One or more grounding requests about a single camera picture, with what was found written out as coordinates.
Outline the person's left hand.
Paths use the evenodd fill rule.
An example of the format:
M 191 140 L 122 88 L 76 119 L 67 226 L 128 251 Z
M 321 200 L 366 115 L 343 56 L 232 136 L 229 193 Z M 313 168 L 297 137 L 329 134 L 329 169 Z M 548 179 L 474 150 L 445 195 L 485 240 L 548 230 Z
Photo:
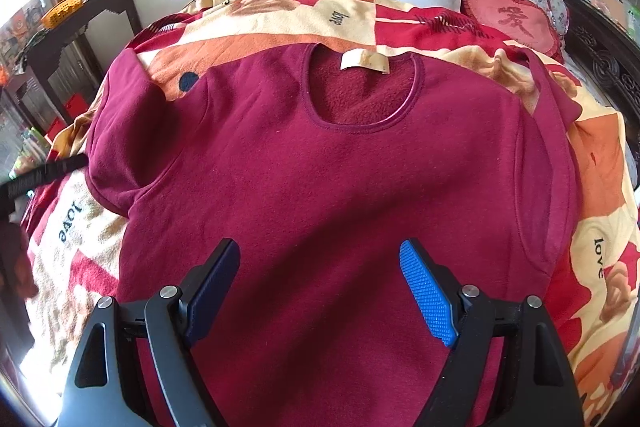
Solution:
M 23 300 L 38 294 L 27 256 L 28 237 L 21 225 L 1 222 L 1 287 L 9 285 Z

